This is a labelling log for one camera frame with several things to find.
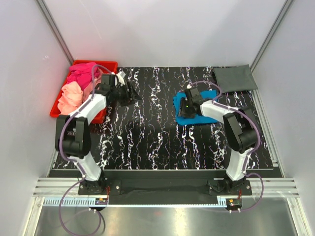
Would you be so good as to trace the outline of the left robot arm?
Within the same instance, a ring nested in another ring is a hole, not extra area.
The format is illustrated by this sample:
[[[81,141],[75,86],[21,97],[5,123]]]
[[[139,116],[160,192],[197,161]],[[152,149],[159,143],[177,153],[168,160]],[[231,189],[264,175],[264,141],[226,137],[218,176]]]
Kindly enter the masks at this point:
[[[83,180],[90,182],[89,189],[97,195],[106,190],[106,182],[91,153],[89,126],[96,115],[112,103],[128,106],[141,100],[125,75],[122,71],[103,74],[99,84],[93,83],[88,99],[69,115],[59,115],[56,121],[56,150],[65,161],[77,167]]]

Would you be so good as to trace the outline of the dark grey t shirt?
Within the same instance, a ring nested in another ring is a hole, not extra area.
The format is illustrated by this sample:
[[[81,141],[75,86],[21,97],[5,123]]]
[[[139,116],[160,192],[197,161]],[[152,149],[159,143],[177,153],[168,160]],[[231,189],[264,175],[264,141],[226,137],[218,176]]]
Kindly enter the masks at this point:
[[[223,93],[258,89],[248,64],[235,67],[214,68],[213,74],[217,85],[221,88]]]

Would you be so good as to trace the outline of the blue t shirt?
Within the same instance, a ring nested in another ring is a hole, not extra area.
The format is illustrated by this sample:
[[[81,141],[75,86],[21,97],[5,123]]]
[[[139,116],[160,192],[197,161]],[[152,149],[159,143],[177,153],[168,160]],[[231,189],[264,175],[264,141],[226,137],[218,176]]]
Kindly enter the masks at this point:
[[[210,117],[205,117],[202,115],[196,114],[194,118],[184,118],[179,116],[179,111],[180,111],[180,104],[181,104],[181,99],[186,98],[186,95],[184,92],[178,92],[174,97],[173,97],[173,105],[175,108],[175,120],[179,125],[199,125],[199,124],[211,124],[211,123],[217,123],[218,121],[210,118]]]

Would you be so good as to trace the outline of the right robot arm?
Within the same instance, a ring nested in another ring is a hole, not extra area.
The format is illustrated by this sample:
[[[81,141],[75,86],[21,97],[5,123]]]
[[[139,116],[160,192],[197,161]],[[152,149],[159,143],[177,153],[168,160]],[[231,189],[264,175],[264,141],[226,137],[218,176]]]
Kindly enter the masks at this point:
[[[188,119],[196,116],[212,118],[224,125],[224,133],[231,148],[230,160],[223,180],[209,187],[217,193],[225,191],[234,195],[244,184],[249,158],[260,144],[260,132],[252,110],[229,107],[214,99],[205,99],[197,88],[188,88],[185,98],[180,100],[179,117]]]

